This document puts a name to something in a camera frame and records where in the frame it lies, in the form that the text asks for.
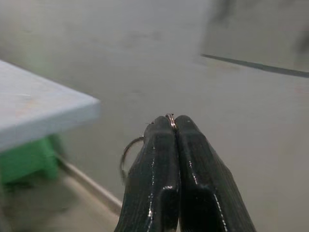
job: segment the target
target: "white table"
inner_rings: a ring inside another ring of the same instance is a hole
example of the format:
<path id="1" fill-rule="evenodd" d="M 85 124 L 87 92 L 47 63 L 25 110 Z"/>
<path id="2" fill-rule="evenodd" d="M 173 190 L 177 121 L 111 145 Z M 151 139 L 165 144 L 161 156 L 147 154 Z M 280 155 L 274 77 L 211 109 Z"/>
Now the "white table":
<path id="1" fill-rule="evenodd" d="M 0 152 L 99 116 L 99 101 L 0 60 Z"/>

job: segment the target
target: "gray floor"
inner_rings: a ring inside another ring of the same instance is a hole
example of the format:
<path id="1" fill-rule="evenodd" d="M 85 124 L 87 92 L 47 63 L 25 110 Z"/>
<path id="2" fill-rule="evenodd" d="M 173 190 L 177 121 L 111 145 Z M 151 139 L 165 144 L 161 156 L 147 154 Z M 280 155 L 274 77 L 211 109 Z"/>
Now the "gray floor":
<path id="1" fill-rule="evenodd" d="M 118 217 L 75 180 L 35 178 L 10 188 L 4 212 L 13 232 L 112 232 Z"/>

